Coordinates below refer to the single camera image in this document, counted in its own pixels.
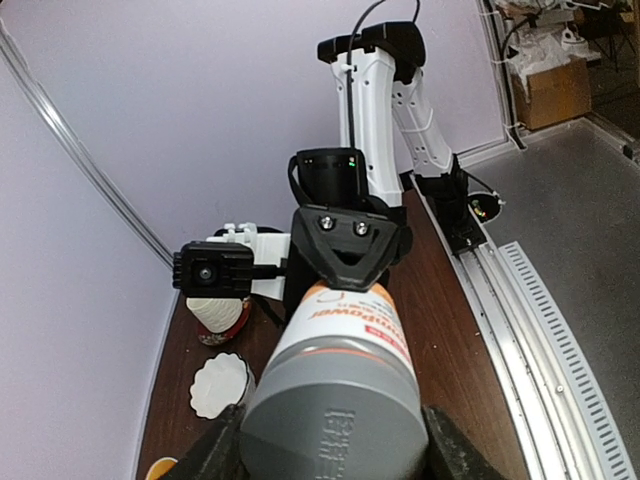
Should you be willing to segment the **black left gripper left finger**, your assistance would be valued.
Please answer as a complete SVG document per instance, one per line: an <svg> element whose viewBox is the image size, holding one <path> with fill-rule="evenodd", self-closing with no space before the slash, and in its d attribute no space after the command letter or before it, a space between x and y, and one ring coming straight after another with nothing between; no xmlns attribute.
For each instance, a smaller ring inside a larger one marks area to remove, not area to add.
<svg viewBox="0 0 640 480"><path fill-rule="evenodd" d="M244 406L229 405L210 428L161 479L240 480L248 479L239 451L240 425Z"/></svg>

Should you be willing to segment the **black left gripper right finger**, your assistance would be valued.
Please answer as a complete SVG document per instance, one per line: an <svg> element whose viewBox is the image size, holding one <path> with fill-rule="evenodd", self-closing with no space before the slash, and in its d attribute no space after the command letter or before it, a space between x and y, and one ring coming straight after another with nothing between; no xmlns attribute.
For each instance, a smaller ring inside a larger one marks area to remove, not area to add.
<svg viewBox="0 0 640 480"><path fill-rule="evenodd" d="M423 406L422 415L429 435L422 479L505 479L442 409Z"/></svg>

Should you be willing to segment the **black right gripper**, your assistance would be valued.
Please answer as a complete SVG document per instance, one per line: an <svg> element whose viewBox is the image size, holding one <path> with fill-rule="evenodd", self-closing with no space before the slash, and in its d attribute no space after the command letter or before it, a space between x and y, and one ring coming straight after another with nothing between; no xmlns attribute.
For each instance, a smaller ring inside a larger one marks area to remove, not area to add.
<svg viewBox="0 0 640 480"><path fill-rule="evenodd" d="M400 222L364 212L374 211L375 202L361 150L298 151L289 160L288 180L301 206L291 225L290 299L302 298L318 281L332 289L364 293L410 252L413 232L405 209Z"/></svg>

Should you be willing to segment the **grey-capped orange label bottle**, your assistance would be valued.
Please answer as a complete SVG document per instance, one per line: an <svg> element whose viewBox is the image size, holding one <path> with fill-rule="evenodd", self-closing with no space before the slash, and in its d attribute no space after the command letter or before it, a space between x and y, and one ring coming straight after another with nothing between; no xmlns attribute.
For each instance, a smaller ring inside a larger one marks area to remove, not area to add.
<svg viewBox="0 0 640 480"><path fill-rule="evenodd" d="M428 433L396 305L318 283L269 359L240 427L253 479L415 479Z"/></svg>

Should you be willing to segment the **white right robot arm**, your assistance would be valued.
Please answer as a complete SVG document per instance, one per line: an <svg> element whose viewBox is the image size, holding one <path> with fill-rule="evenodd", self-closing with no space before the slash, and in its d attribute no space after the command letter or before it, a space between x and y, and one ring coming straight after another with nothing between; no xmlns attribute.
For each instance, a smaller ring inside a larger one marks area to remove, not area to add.
<svg viewBox="0 0 640 480"><path fill-rule="evenodd" d="M323 41L340 93L341 137L358 186L291 163L300 207L292 263L315 270L272 358L283 381L280 479L494 479L496 470L440 410L420 406L396 306L380 284L411 248L392 133L414 161L455 250L484 241L467 206L468 178L423 95L424 41L414 22L356 27Z"/></svg>

